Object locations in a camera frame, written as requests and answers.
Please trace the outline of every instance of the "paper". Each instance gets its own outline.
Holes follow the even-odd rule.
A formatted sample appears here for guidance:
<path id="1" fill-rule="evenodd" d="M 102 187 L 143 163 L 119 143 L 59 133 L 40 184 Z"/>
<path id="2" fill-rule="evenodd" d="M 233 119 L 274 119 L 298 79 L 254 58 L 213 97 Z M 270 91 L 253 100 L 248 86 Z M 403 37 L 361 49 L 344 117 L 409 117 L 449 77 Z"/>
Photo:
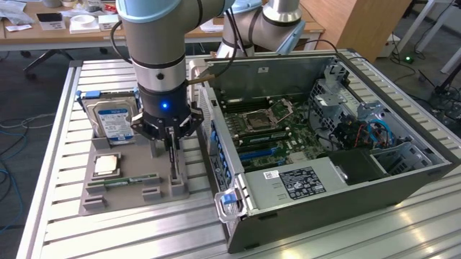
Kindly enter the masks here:
<path id="1" fill-rule="evenodd" d="M 205 24 L 201 25 L 201 29 L 205 32 L 215 32 L 215 31 L 223 31 L 225 26 L 223 25 L 215 25 L 214 20 L 211 19 Z"/>
<path id="2" fill-rule="evenodd" d="M 22 30 L 27 30 L 31 29 L 32 26 L 27 25 L 20 25 L 20 26 L 7 26 L 6 27 L 8 31 L 22 31 Z"/>

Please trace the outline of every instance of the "sticker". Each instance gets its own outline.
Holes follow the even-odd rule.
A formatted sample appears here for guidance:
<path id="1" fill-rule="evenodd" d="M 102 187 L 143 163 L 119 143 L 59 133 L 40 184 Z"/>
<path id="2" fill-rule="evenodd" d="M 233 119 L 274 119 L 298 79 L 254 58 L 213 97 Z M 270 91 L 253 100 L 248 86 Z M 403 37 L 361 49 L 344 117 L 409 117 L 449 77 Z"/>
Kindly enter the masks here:
<path id="1" fill-rule="evenodd" d="M 129 185 L 129 182 L 110 183 L 110 184 L 106 184 L 106 187 L 118 187 L 118 186 L 123 186 L 123 185 Z"/>
<path id="2" fill-rule="evenodd" d="M 260 142 L 260 141 L 265 141 L 265 140 L 270 140 L 270 137 L 258 138 L 258 139 L 252 139 L 252 140 L 250 140 L 250 143 L 253 143 L 253 142 Z"/>
<path id="3" fill-rule="evenodd" d="M 130 182 L 142 182 L 142 181 L 149 180 L 151 178 L 153 177 L 150 177 L 150 176 L 143 177 L 143 178 L 130 178 Z"/>
<path id="4" fill-rule="evenodd" d="M 278 178 L 280 171 L 276 170 L 276 171 L 265 172 L 265 177 L 266 177 L 266 180 Z"/>
<path id="5" fill-rule="evenodd" d="M 22 31 L 22 30 L 27 30 L 31 29 L 32 26 L 27 25 L 20 25 L 20 26 L 6 26 L 8 31 Z"/>
<path id="6" fill-rule="evenodd" d="M 106 136 L 111 141 L 126 141 L 134 138 L 127 109 L 98 111 L 98 115 Z"/>
<path id="7" fill-rule="evenodd" d="M 269 73 L 269 67 L 260 67 L 258 73 Z"/>
<path id="8" fill-rule="evenodd" d="M 288 133 L 286 132 L 282 132 L 282 133 L 276 133 L 276 134 L 273 134 L 272 135 L 272 139 L 274 139 L 274 138 L 280 138 L 280 137 L 285 137 L 288 135 Z"/>
<path id="9" fill-rule="evenodd" d="M 312 167 L 281 173 L 280 177 L 293 200 L 326 192 Z"/>

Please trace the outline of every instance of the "white cable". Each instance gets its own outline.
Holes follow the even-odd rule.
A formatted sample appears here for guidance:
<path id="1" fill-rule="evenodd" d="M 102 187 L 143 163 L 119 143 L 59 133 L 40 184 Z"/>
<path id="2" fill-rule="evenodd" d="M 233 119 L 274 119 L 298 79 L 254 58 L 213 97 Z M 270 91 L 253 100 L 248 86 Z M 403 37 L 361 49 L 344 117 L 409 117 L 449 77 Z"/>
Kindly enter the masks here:
<path id="1" fill-rule="evenodd" d="M 50 117 L 50 116 L 55 116 L 56 113 L 48 113 L 48 114 L 40 114 L 35 117 L 27 118 L 26 120 L 23 120 L 23 122 L 20 124 L 12 125 L 12 126 L 6 126 L 3 124 L 0 124 L 2 128 L 18 128 L 18 127 L 23 127 L 23 128 L 30 128 L 30 129 L 36 129 L 36 128 L 47 128 L 50 126 L 52 126 L 52 124 L 47 124 L 47 125 L 42 125 L 42 126 L 35 126 L 35 127 L 27 127 L 26 124 L 31 123 L 35 119 L 40 119 L 44 117 Z"/>

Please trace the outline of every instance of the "white box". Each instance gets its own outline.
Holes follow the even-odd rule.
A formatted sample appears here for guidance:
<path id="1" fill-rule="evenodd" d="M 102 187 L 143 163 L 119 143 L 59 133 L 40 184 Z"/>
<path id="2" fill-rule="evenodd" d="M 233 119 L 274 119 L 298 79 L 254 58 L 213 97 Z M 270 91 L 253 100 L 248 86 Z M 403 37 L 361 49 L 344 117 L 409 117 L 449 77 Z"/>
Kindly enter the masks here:
<path id="1" fill-rule="evenodd" d="M 98 17 L 98 19 L 99 19 L 101 30 L 102 31 L 110 31 L 113 29 L 114 25 L 119 21 L 119 16 L 118 15 L 101 15 Z"/>
<path id="2" fill-rule="evenodd" d="M 78 15 L 71 18 L 71 34 L 101 32 L 97 18 L 91 15 Z"/>
<path id="3" fill-rule="evenodd" d="M 44 31 L 66 29 L 66 22 L 60 13 L 38 13 L 36 17 Z"/>
<path id="4" fill-rule="evenodd" d="M 401 38 L 397 37 L 396 35 L 390 34 L 390 36 L 388 38 L 388 42 L 386 42 L 384 49 L 378 55 L 378 58 L 386 58 L 390 56 L 390 53 L 396 49 L 396 45 L 399 45 L 399 42 L 401 42 Z"/>
<path id="5" fill-rule="evenodd" d="M 101 29 L 99 29 L 98 23 L 90 26 L 84 26 L 84 27 L 79 24 L 71 23 L 70 32 L 71 34 L 101 32 Z"/>

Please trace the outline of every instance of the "blue latch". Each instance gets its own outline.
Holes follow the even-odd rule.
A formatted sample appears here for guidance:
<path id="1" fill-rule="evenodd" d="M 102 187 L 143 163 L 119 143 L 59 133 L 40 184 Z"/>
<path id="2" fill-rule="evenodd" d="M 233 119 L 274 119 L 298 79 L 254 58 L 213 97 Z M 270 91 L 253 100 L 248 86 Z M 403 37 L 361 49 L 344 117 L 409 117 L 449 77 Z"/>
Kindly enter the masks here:
<path id="1" fill-rule="evenodd" d="M 98 99 L 101 97 L 101 91 L 90 91 L 86 93 L 86 99 Z"/>
<path id="2" fill-rule="evenodd" d="M 237 202 L 237 196 L 234 193 L 226 194 L 223 197 L 221 197 L 221 201 L 223 202 L 223 205 L 233 204 Z"/>

